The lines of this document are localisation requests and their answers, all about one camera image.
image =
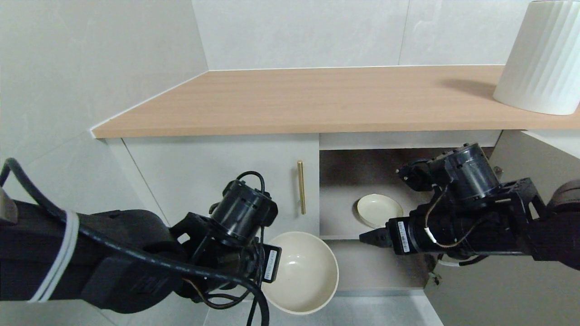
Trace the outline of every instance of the ribbed lampshade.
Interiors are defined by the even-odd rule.
[[[533,1],[494,98],[528,111],[566,115],[580,103],[580,1]]]

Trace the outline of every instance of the gold handle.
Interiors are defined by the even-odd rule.
[[[306,214],[306,194],[304,193],[304,163],[298,161],[298,187],[300,188],[300,211]]]

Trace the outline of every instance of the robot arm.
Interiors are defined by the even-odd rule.
[[[78,237],[58,277],[51,271],[67,239],[66,230],[75,222],[34,186],[12,158],[0,173],[0,186],[10,172],[38,205],[13,201],[0,188],[0,300],[38,298],[43,289],[41,301],[82,299],[102,309],[135,313],[171,292],[214,309],[233,307],[252,293],[262,325],[268,325],[268,306],[260,290],[269,263],[264,252],[281,249],[263,243],[263,229],[274,222],[278,208],[259,173],[245,172],[231,181],[210,217],[189,213],[170,229],[157,215],[143,210],[73,213],[78,216]],[[261,189],[248,187],[242,181],[247,175],[257,176]],[[189,239],[180,243],[177,239],[184,234]],[[43,287],[47,280],[51,285]],[[213,293],[238,285],[247,289],[243,296]],[[230,302],[216,304],[212,298]]]
[[[561,186],[546,206],[526,178],[500,183],[478,144],[465,144],[397,171],[429,203],[360,241],[393,247],[398,255],[447,254],[455,259],[530,255],[580,270],[580,180]],[[532,208],[539,218],[534,219]]]

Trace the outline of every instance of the barcode label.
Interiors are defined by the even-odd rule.
[[[401,243],[403,244],[403,251],[409,252],[411,249],[409,248],[409,241],[407,241],[407,232],[405,232],[405,223],[403,221],[399,221],[399,234],[401,235]]]
[[[266,265],[266,272],[264,273],[264,279],[271,281],[272,274],[274,273],[274,265],[276,265],[276,256],[278,252],[276,250],[270,250],[268,255],[268,264]]]

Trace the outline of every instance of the small dish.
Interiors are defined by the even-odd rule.
[[[379,194],[370,194],[360,198],[357,203],[357,212],[361,221],[374,229],[385,227],[385,223],[390,219],[403,216],[403,208],[397,201]]]

